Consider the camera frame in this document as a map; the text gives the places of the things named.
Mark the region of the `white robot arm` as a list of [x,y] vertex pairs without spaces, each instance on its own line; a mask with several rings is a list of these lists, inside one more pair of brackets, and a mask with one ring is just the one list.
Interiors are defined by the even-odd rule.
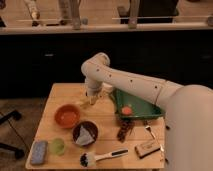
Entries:
[[107,83],[165,111],[165,171],[213,171],[213,89],[113,69],[102,52],[81,71],[89,96]]

